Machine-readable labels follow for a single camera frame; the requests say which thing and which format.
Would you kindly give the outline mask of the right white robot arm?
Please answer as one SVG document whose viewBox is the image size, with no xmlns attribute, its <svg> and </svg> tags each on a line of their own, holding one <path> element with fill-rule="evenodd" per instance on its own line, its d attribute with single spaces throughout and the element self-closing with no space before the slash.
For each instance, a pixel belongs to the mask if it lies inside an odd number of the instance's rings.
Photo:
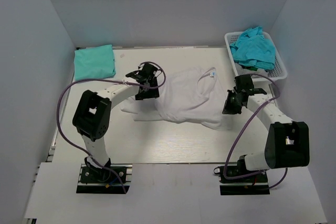
<svg viewBox="0 0 336 224">
<path fill-rule="evenodd" d="M 266 145 L 263 151 L 243 155 L 239 158 L 234 171 L 224 166 L 224 177 L 229 180 L 241 179 L 250 181 L 255 175 L 269 169 L 305 167 L 310 162 L 309 127 L 305 122 L 296 122 L 286 116 L 273 103 L 262 88 L 255 88 L 250 74 L 235 77 L 235 86 L 228 91 L 222 113 L 227 115 L 241 114 L 243 108 L 253 114 L 243 126 L 234 144 L 237 144 L 247 126 L 254 118 L 259 118 L 268 130 Z"/>
</svg>

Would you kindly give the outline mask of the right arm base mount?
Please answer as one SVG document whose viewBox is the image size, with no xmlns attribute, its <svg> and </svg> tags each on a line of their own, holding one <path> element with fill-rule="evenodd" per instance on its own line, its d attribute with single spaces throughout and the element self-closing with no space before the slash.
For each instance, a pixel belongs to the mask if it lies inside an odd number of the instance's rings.
<svg viewBox="0 0 336 224">
<path fill-rule="evenodd" d="M 269 195 L 268 177 L 266 173 L 251 175 L 254 171 L 246 169 L 242 157 L 237 163 L 214 168 L 214 175 L 219 177 L 220 194 L 222 196 Z"/>
</svg>

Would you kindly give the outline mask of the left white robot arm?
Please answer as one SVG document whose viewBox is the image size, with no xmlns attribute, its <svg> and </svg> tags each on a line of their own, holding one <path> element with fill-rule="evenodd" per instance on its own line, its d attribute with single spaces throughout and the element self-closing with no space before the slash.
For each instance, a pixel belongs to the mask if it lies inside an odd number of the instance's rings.
<svg viewBox="0 0 336 224">
<path fill-rule="evenodd" d="M 130 97 L 136 100 L 159 97 L 159 87 L 166 80 L 163 69 L 154 62 L 143 62 L 122 80 L 107 80 L 113 85 L 93 92 L 86 90 L 79 101 L 72 124 L 81 135 L 87 152 L 86 165 L 94 166 L 93 176 L 101 182 L 110 178 L 110 157 L 106 151 L 106 134 L 111 110 Z"/>
</svg>

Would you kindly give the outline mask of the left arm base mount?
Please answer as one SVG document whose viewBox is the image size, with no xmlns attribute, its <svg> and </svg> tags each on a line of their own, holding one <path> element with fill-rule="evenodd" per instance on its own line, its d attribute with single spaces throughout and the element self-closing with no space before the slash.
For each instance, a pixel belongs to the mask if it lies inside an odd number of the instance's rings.
<svg viewBox="0 0 336 224">
<path fill-rule="evenodd" d="M 118 174 L 124 184 L 125 191 L 128 192 L 132 179 L 132 165 L 112 164 L 110 169 Z M 123 195 L 124 190 L 113 172 L 81 164 L 76 193 Z"/>
</svg>

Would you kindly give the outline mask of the white t shirt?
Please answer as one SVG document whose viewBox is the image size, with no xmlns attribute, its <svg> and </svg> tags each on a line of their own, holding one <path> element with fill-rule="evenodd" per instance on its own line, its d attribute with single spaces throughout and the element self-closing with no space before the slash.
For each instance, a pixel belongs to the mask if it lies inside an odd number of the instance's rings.
<svg viewBox="0 0 336 224">
<path fill-rule="evenodd" d="M 137 101 L 130 97 L 120 103 L 120 109 L 134 121 L 191 122 L 218 131 L 232 128 L 232 116 L 222 113 L 226 93 L 214 67 L 173 73 L 159 93 L 156 99 Z"/>
</svg>

